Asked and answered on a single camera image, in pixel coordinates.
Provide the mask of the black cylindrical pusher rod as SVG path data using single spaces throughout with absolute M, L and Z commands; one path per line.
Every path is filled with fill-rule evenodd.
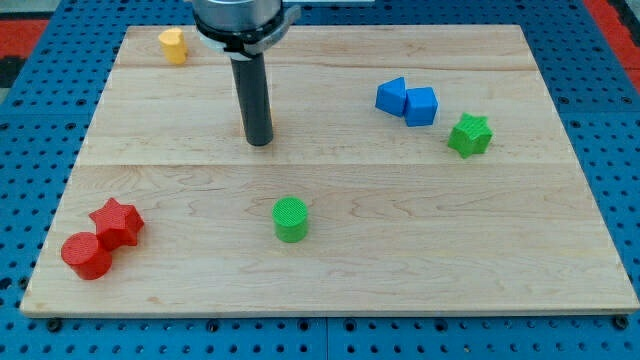
M 246 140 L 252 146 L 266 146 L 273 140 L 273 126 L 264 55 L 232 59 L 231 66 Z

